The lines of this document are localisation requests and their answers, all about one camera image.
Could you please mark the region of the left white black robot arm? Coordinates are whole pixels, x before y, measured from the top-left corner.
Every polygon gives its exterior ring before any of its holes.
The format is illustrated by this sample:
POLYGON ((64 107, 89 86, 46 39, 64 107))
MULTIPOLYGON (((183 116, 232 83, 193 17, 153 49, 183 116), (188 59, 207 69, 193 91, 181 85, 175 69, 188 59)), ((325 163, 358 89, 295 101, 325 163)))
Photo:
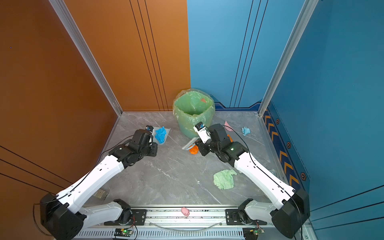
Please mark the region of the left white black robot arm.
POLYGON ((40 200, 41 225, 56 240, 71 240, 81 230, 98 224, 131 224, 131 206, 121 199, 88 208, 84 204, 115 175, 144 157, 157 155, 158 144, 153 141, 153 130, 152 126, 136 130, 132 139, 111 149, 77 182, 56 195, 45 195, 40 200))

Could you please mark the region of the grey-green hand brush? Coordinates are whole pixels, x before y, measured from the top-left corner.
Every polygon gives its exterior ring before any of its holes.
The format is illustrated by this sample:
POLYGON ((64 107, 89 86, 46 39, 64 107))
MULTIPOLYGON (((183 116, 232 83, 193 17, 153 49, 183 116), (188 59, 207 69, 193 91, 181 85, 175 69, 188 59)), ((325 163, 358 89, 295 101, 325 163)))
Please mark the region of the grey-green hand brush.
POLYGON ((184 147, 182 147, 183 150, 190 150, 195 146, 195 142, 199 139, 199 137, 192 138, 184 147))

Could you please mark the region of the blue paper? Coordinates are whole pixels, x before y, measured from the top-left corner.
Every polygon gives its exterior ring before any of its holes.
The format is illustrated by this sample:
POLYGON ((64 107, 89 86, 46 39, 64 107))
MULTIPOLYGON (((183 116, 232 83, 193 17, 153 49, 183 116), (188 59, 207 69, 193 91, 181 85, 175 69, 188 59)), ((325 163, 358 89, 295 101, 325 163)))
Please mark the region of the blue paper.
POLYGON ((158 141, 159 144, 163 144, 166 139, 167 131, 164 127, 161 127, 157 130, 155 130, 155 138, 158 141))

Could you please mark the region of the grey-green plastic dustpan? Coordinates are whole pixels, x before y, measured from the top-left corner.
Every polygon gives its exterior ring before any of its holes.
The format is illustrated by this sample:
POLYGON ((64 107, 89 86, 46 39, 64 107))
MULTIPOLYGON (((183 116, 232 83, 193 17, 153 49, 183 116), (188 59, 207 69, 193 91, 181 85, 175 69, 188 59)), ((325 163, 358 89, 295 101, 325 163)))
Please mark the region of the grey-green plastic dustpan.
POLYGON ((170 129, 165 127, 153 127, 153 141, 158 145, 163 145, 169 135, 170 129))

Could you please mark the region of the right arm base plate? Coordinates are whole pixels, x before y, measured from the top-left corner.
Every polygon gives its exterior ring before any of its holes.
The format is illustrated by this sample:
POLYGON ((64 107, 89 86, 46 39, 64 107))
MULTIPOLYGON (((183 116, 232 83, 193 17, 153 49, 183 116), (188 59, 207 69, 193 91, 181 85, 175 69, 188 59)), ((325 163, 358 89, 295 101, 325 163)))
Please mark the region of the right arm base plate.
POLYGON ((226 223, 228 226, 265 226, 267 222, 261 220, 251 220, 245 213, 244 210, 239 209, 226 209, 226 223))

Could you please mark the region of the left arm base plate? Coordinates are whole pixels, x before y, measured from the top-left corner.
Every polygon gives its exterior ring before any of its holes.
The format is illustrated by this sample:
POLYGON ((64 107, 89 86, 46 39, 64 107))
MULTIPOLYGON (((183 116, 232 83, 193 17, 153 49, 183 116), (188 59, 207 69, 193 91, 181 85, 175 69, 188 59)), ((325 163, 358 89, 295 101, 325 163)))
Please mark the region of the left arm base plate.
POLYGON ((116 221, 105 222, 105 226, 143 226, 147 217, 145 209, 124 210, 116 221))

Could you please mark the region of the light green paper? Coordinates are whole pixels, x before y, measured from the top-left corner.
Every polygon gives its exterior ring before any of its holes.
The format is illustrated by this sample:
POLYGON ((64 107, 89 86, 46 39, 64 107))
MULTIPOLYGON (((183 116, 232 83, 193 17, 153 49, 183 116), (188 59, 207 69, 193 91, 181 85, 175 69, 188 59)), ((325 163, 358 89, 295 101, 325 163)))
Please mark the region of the light green paper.
POLYGON ((234 170, 222 170, 213 176, 213 182, 220 190, 229 190, 234 187, 234 178, 237 173, 234 170))

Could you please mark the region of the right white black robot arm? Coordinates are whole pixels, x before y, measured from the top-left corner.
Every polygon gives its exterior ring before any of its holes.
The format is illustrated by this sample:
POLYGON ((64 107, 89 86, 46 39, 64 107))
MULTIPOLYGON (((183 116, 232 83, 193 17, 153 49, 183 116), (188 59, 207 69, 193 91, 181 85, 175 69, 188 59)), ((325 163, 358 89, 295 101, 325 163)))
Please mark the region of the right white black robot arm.
POLYGON ((294 189, 273 175, 251 154, 245 142, 233 142, 224 125, 206 127, 202 122, 194 126, 199 139, 195 144, 202 156, 214 153, 222 162, 228 163, 248 177, 269 203, 253 199, 244 201, 237 210, 227 210, 227 224, 257 225, 272 224, 286 238, 292 239, 302 231, 310 217, 309 195, 304 189, 294 189))

